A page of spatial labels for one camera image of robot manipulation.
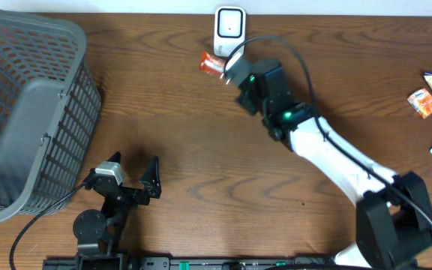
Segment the small orange packet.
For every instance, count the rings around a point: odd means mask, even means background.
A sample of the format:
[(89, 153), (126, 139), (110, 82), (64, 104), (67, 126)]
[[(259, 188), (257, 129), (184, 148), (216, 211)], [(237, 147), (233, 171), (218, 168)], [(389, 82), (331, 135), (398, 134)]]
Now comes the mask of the small orange packet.
[(432, 114), (432, 94), (425, 88), (413, 92), (407, 100), (423, 119)]

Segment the orange brown snack bar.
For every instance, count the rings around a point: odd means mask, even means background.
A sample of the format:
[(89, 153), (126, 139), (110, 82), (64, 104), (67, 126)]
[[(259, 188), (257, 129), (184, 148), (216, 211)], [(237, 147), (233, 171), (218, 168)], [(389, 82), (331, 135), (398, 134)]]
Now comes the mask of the orange brown snack bar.
[(224, 72), (226, 62), (206, 51), (201, 53), (199, 69), (207, 74), (221, 75)]

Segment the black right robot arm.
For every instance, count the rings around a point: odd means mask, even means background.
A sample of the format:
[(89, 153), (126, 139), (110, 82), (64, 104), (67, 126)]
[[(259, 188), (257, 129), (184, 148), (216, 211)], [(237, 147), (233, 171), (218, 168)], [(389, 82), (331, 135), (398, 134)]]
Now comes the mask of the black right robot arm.
[(225, 74), (238, 86), (237, 101), (262, 114), (269, 135), (312, 163), (355, 206), (355, 243), (334, 256), (339, 266), (411, 269), (432, 247), (432, 205), (424, 181), (399, 175), (360, 152), (305, 102), (294, 99), (281, 63), (250, 63), (240, 55)]

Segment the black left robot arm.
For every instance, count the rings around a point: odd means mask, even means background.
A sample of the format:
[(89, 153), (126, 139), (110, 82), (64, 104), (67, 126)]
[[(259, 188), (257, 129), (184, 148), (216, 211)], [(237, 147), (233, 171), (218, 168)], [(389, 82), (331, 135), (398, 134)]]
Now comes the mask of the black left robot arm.
[(103, 198), (100, 210), (89, 209), (73, 223), (77, 239), (77, 269), (138, 269), (134, 255), (119, 248), (130, 213), (161, 196), (159, 158), (154, 156), (139, 182), (142, 188), (125, 187), (121, 153), (116, 152), (90, 171), (83, 183)]

